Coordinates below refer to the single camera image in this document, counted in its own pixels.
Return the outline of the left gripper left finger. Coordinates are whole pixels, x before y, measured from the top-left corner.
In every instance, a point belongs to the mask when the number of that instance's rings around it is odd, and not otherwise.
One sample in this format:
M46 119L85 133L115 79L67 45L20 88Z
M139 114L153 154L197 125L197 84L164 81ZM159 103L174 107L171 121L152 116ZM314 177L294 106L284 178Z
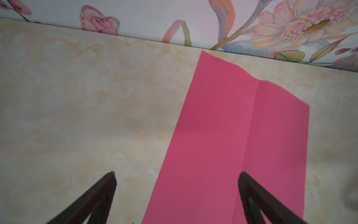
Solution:
M105 224L110 213L117 181L114 172L104 175L50 224Z

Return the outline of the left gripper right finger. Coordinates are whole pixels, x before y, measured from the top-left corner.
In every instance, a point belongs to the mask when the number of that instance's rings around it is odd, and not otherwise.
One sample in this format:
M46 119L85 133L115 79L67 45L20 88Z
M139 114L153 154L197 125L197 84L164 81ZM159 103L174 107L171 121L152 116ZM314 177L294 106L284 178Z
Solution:
M270 194L246 172L240 173L238 189L248 224L305 224L306 222Z

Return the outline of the pink paper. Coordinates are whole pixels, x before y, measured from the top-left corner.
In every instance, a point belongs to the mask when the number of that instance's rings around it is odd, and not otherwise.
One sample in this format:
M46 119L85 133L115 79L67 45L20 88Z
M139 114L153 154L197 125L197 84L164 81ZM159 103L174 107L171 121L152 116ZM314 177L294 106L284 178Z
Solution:
M302 217L310 106L202 52L145 224L244 224L248 173Z

